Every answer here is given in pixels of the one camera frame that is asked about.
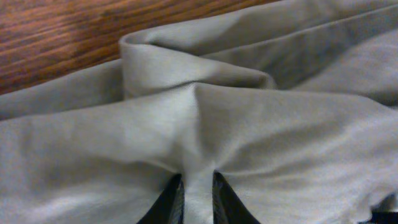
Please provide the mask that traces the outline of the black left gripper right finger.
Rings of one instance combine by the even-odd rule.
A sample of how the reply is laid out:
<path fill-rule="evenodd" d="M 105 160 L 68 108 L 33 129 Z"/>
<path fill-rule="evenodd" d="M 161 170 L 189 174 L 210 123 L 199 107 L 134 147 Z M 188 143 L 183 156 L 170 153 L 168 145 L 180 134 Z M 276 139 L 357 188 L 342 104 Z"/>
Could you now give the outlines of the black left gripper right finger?
<path fill-rule="evenodd" d="M 214 224 L 260 224 L 217 171 L 213 173 L 212 201 Z"/>

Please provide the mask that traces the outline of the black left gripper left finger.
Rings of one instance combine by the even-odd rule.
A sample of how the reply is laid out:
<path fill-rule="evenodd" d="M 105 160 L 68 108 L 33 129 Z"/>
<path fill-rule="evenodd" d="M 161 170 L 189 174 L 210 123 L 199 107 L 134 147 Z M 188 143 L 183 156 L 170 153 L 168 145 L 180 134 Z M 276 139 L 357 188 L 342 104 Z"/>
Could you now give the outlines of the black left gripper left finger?
<path fill-rule="evenodd" d="M 183 224 L 185 189 L 182 175 L 174 175 L 137 224 Z"/>

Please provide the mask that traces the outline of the khaki green shorts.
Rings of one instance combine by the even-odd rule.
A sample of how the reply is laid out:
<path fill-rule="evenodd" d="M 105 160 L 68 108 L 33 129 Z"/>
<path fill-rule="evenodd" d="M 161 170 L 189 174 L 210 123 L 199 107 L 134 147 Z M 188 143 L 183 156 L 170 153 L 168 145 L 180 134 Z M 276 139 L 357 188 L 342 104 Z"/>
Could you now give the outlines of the khaki green shorts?
<path fill-rule="evenodd" d="M 261 223 L 356 223 L 397 193 L 397 2 L 279 1 L 125 35 L 1 97 L 2 223 L 137 223 L 222 173 Z"/>

